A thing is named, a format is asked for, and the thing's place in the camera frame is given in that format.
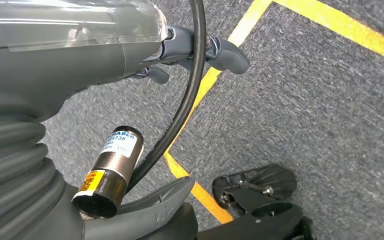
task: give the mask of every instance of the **black power cord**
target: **black power cord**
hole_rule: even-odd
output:
[[[194,43],[193,43],[193,62],[192,70],[189,75],[189,82],[186,87],[183,99],[174,115],[171,125],[165,130],[145,159],[134,169],[130,182],[127,186],[129,192],[138,182],[151,170],[151,168],[163,156],[164,151],[170,146],[177,133],[182,128],[188,118],[189,112],[194,105],[195,98],[200,88],[201,78],[203,76],[205,57],[207,26],[202,0],[189,0],[192,9]]]

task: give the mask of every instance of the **metal cylinder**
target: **metal cylinder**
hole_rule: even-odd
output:
[[[72,198],[74,206],[94,218],[115,216],[143,150],[144,139],[138,130],[117,127]]]

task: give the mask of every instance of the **yellow label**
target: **yellow label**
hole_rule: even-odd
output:
[[[84,178],[83,184],[79,188],[79,192],[94,192],[98,184],[100,183],[102,177],[104,176],[104,170],[95,170],[90,171],[87,176]]]

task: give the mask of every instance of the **yellow line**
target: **yellow line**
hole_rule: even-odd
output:
[[[384,56],[384,35],[333,7],[317,0],[274,0],[274,2]]]
[[[168,168],[176,178],[189,176],[188,172],[170,154],[164,154],[164,158]],[[213,197],[199,183],[195,182],[190,192],[220,223],[225,224],[233,220],[232,216],[219,207]]]
[[[240,46],[247,36],[250,34],[254,26],[257,24],[263,13],[266,11],[267,7],[270,5],[272,0],[254,0],[251,6],[243,15],[242,19],[239,21],[232,34],[228,38],[228,40],[235,44],[236,46]],[[188,122],[190,116],[192,115],[195,108],[202,101],[204,96],[208,93],[208,91],[213,87],[214,83],[217,81],[217,77],[219,76],[220,71],[214,68],[210,68],[208,72],[205,74],[204,78],[201,81],[199,86],[199,91],[196,96],[195,102],[193,103],[192,110],[189,113],[189,116],[181,127],[179,133],[167,148],[164,153],[165,161],[167,162],[168,168],[171,173],[176,178],[189,176],[188,172],[173,158],[170,154],[170,149],[173,146],[173,143],[177,140],[182,130],[185,128],[186,123]],[[201,204],[208,209],[208,211],[222,224],[228,223],[233,220],[232,216],[223,208],[219,207],[213,197],[197,182],[193,186],[191,191],[193,196],[201,202]]]

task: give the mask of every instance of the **floor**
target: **floor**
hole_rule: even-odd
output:
[[[192,27],[188,1],[153,2],[169,24]],[[204,230],[232,219],[211,202],[215,177],[281,163],[295,171],[291,200],[319,238],[384,239],[384,1],[207,0],[205,10],[208,32],[240,45],[251,67],[206,68],[188,124],[126,200],[189,173],[198,184],[187,201]],[[80,185],[117,126],[138,128],[150,150],[189,74],[164,68],[165,85],[92,87],[45,122],[43,141],[67,182]]]

